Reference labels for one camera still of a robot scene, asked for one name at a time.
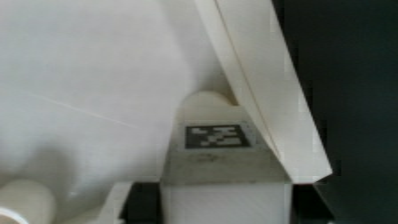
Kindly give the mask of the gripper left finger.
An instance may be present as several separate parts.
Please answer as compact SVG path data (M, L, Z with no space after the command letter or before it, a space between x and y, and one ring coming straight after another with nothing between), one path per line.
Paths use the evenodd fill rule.
M162 224L158 182L119 182L114 185L96 224Z

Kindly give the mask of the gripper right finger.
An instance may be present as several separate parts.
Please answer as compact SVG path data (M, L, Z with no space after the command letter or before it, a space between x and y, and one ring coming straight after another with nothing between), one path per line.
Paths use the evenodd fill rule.
M313 185L295 185L289 224L336 224L336 216Z

